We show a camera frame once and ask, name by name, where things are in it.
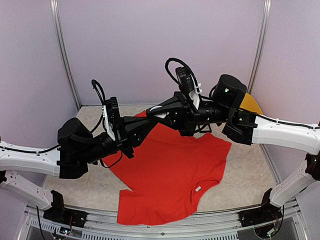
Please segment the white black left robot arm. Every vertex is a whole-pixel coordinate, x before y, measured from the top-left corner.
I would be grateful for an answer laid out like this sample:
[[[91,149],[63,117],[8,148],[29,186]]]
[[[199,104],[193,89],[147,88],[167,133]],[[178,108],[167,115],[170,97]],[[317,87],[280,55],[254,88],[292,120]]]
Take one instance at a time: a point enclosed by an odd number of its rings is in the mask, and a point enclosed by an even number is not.
[[[87,213],[65,207],[63,195],[44,189],[22,177],[18,171],[41,173],[60,179],[79,179],[89,164],[120,153],[129,159],[156,122],[147,117],[125,116],[112,120],[111,127],[97,136],[73,117],[58,130],[58,145],[36,149],[0,143],[0,187],[28,199],[43,210],[47,220],[83,227]]]

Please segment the red t-shirt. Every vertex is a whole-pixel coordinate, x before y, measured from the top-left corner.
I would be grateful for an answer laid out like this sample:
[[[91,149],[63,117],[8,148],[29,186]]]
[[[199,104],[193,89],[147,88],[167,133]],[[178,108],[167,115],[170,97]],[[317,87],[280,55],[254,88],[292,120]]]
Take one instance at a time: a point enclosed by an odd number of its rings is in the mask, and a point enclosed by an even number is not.
[[[223,179],[231,143],[211,133],[195,138],[158,124],[134,157],[116,153],[103,163],[127,186],[117,222],[162,225],[195,213],[202,196]]]

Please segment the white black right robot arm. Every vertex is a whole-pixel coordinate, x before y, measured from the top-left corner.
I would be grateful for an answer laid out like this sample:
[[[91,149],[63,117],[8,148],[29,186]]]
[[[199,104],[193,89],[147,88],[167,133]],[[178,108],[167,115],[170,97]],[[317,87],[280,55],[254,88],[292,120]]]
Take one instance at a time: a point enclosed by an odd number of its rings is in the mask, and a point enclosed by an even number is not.
[[[148,118],[192,136],[201,125],[224,124],[222,133],[244,145],[275,145],[306,153],[300,167],[282,183],[267,190],[259,207],[239,213],[243,227],[283,217],[285,203],[320,179],[320,127],[269,118],[241,108],[246,86],[237,78],[223,74],[207,100],[193,100],[197,90],[191,76],[181,75],[179,91],[172,98],[147,110]]]

